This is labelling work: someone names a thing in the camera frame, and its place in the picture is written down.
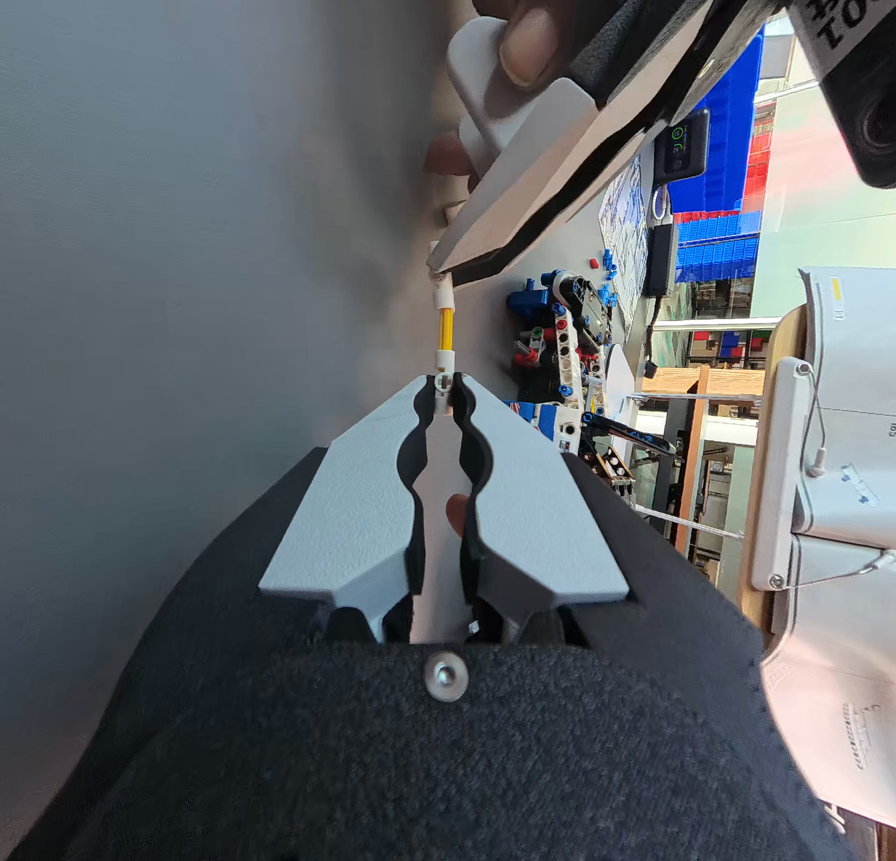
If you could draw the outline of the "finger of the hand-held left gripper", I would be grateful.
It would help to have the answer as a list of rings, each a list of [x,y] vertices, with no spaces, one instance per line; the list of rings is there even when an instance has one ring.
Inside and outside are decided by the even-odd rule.
[[[469,287],[509,271],[539,242],[605,190],[666,121],[609,134],[592,159],[581,154],[589,132],[582,120],[524,122],[452,224],[454,287]]]
[[[575,79],[514,87],[499,62],[506,22],[468,21],[446,69],[465,106],[459,139],[479,183],[428,257],[433,275],[495,275],[565,223],[678,117],[707,55],[700,43],[715,0],[686,0],[597,102]]]

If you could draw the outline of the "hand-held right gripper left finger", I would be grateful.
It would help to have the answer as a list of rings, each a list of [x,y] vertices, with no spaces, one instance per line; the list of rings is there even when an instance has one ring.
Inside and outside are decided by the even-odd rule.
[[[415,482],[427,465],[429,378],[421,375],[334,439],[323,454],[259,589],[356,609],[377,641],[425,572]]]

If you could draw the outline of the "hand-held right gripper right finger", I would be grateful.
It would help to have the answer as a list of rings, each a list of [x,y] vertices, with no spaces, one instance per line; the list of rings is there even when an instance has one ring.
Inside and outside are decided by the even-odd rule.
[[[461,576],[467,641],[588,641],[582,612],[624,601],[629,585],[554,449],[468,374],[456,374],[459,464],[469,481]]]

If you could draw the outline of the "grey desk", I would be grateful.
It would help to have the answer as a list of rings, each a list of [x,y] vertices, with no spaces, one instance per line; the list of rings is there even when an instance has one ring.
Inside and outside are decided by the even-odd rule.
[[[2,0],[2,859],[207,545],[431,366],[443,57],[503,7]]]

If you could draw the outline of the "person's left hand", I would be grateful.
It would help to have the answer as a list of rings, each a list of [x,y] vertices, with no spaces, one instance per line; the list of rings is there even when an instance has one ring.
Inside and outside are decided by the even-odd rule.
[[[551,81],[574,40],[576,0],[472,0],[481,15],[506,20],[498,57],[508,80],[524,91]]]

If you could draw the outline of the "white blue red toy race car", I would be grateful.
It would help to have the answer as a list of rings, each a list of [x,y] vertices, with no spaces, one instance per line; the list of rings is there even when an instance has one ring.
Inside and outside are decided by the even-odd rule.
[[[543,434],[560,452],[570,453],[623,499],[633,502],[635,477],[622,452],[603,439],[619,438],[654,456],[681,460],[676,444],[594,412],[580,412],[559,403],[510,401],[505,405]]]

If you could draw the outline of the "black power adapter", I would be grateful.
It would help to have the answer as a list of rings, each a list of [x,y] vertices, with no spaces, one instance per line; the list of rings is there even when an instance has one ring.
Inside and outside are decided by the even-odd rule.
[[[670,295],[676,280],[679,228],[675,222],[657,225],[648,237],[644,297]]]

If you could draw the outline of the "black white toy brick chassis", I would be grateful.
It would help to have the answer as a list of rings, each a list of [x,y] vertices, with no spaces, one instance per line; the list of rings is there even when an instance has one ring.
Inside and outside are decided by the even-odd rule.
[[[596,285],[567,270],[511,291],[506,307],[521,326],[512,357],[517,399],[603,414],[616,305],[611,283]]]

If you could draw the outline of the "large blue storage bin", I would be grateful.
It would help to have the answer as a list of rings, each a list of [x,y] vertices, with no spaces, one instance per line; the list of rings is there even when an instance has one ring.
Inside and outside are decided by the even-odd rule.
[[[670,183],[675,214],[741,210],[763,44],[760,31],[696,105],[695,111],[710,113],[707,168],[701,176]]]

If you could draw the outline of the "black timer device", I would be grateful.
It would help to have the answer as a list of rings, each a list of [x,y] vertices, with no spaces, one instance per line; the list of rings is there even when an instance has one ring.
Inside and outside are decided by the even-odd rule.
[[[654,143],[655,185],[704,175],[709,156],[710,125],[711,110],[704,107],[662,131]]]

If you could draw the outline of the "white pad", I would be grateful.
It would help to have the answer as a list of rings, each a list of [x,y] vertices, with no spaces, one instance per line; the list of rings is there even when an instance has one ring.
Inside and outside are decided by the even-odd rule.
[[[635,379],[627,362],[623,346],[613,344],[607,352],[606,377],[603,385],[604,416],[623,425],[632,426],[636,417],[632,395]]]

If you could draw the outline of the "stack of red and blue crates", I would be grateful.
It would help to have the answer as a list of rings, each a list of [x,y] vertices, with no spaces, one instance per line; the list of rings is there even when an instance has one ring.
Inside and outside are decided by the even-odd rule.
[[[776,107],[769,102],[755,112],[741,210],[678,215],[673,211],[679,228],[677,282],[740,280],[755,275]]]

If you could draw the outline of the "wooden table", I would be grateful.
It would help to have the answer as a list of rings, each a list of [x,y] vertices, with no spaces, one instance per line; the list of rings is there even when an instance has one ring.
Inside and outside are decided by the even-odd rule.
[[[666,367],[633,400],[633,424],[677,454],[631,451],[635,501],[717,584],[741,560],[764,382],[763,371]]]

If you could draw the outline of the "wooden board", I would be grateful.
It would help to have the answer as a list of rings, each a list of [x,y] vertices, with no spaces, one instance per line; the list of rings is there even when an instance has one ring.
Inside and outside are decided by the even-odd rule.
[[[777,323],[770,336],[763,395],[759,405],[759,420],[754,461],[750,471],[749,493],[746,506],[744,541],[740,556],[736,605],[747,621],[758,628],[764,646],[770,640],[773,618],[771,593],[756,589],[752,577],[756,557],[756,526],[763,503],[763,479],[767,461],[767,432],[770,414],[774,409],[774,391],[778,364],[784,357],[801,358],[807,339],[807,306],[793,309]]]

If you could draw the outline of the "white plastic bracket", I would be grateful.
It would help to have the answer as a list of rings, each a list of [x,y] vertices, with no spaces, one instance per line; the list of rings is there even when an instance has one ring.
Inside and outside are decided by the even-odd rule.
[[[782,590],[790,583],[791,535],[812,376],[811,364],[796,357],[782,358],[775,373],[752,571],[753,587],[761,591]]]

